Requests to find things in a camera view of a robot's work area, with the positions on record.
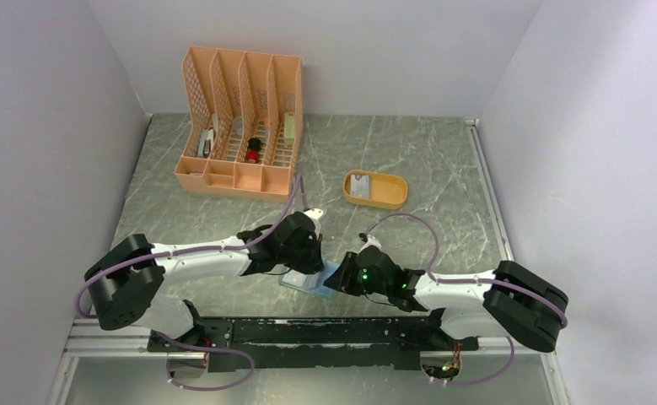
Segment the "green leather card holder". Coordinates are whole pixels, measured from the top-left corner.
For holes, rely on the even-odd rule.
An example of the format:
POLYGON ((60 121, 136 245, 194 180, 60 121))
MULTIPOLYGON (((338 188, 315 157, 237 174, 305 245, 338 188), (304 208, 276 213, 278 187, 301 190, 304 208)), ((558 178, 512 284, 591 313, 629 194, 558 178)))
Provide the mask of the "green leather card holder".
POLYGON ((295 289, 305 294, 330 299, 335 294, 335 291, 325 287, 324 282, 338 269, 338 267, 339 264, 336 262, 324 261, 324 268, 319 273, 306 275, 292 270, 282 275, 278 282, 283 287, 295 289))

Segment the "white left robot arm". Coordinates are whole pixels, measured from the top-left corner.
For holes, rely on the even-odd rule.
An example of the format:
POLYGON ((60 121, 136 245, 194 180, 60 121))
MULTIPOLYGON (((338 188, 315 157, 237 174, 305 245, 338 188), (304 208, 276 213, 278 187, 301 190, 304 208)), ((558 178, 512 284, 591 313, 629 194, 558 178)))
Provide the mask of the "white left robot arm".
POLYGON ((204 278, 268 274, 276 268, 320 273, 320 222, 325 215, 318 208, 295 211, 274 225, 207 245, 152 244, 144 234, 130 235, 84 274, 83 291, 89 294, 101 329, 145 327, 191 351, 204 338, 199 314, 193 304, 172 300, 165 290, 204 278))

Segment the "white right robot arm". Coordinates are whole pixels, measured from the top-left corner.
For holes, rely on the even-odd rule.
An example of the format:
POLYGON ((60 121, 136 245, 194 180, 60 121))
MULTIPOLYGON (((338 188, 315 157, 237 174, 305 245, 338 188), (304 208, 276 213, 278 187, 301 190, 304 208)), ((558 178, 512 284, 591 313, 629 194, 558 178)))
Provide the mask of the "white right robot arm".
POLYGON ((472 275, 438 275, 400 267, 369 246, 348 252, 323 284, 353 296, 382 295, 404 312, 437 314, 425 328, 436 349, 465 338, 510 337, 549 353, 567 324, 568 296, 513 261, 472 275))

